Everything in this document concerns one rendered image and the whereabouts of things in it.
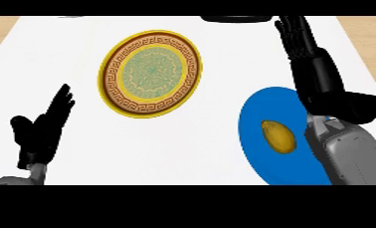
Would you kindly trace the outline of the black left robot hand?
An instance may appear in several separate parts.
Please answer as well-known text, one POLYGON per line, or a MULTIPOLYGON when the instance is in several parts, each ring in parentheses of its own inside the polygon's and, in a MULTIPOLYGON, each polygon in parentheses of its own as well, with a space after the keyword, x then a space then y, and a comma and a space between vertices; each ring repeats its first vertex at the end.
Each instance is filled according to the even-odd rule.
POLYGON ((26 169, 35 163, 48 164, 53 160, 73 104, 70 87, 64 84, 53 97, 47 111, 33 121, 22 115, 11 117, 14 141, 20 146, 19 169, 26 169))

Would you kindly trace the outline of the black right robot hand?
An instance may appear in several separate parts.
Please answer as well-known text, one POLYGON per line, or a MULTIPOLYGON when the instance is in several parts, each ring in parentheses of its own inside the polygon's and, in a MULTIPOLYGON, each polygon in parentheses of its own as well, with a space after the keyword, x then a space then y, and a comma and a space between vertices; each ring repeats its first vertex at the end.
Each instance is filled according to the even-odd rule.
POLYGON ((355 124, 371 122, 376 119, 376 96, 345 91, 334 62, 327 51, 317 46, 305 18, 280 16, 274 26, 306 111, 355 124))

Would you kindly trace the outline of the blue plate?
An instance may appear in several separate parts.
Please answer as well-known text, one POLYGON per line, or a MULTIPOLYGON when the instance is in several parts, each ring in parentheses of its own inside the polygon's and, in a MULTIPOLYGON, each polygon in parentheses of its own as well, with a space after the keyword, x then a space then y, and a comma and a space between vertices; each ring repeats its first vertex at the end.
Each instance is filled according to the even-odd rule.
POLYGON ((296 91, 272 87, 255 92, 241 106, 237 134, 247 163, 269 185, 330 185, 305 129, 296 91))

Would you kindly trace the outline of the yellow lemon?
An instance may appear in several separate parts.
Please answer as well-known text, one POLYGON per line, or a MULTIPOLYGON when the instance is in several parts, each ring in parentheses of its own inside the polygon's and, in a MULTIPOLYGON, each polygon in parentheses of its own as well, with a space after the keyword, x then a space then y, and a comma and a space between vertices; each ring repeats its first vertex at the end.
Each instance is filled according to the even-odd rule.
POLYGON ((296 147, 296 142, 289 128, 277 121, 263 120, 261 129, 271 149, 281 154, 290 153, 296 147))

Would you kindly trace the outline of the yellow brown patterned plate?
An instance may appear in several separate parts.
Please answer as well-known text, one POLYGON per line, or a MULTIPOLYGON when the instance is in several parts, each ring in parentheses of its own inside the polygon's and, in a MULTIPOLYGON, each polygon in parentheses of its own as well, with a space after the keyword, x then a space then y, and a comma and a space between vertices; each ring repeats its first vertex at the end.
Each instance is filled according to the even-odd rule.
POLYGON ((116 44, 103 60, 101 99, 120 115, 156 117, 187 101, 200 73, 199 51, 188 38, 166 30, 140 32, 116 44))

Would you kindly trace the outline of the black rounded object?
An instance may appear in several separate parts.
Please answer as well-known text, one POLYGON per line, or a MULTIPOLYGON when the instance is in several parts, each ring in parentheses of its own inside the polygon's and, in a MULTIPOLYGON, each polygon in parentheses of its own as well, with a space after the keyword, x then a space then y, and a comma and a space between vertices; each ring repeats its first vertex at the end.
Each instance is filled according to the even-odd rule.
POLYGON ((200 16, 207 22, 215 23, 259 23, 268 22, 272 16, 200 16))

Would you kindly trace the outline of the white placemat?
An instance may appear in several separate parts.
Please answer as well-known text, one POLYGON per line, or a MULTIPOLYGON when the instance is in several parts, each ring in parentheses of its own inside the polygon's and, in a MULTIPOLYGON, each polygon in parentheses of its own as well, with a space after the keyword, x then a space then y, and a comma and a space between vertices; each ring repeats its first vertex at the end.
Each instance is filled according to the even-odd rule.
POLYGON ((271 23, 215 24, 200 17, 23 17, 0 44, 0 177, 20 176, 10 119, 35 118, 61 86, 75 106, 63 128, 51 184, 324 184, 309 146, 278 154, 259 124, 271 119, 296 135, 305 110, 271 23), (116 44, 147 30, 193 42, 202 58, 196 90, 153 118, 104 104, 97 74, 116 44))

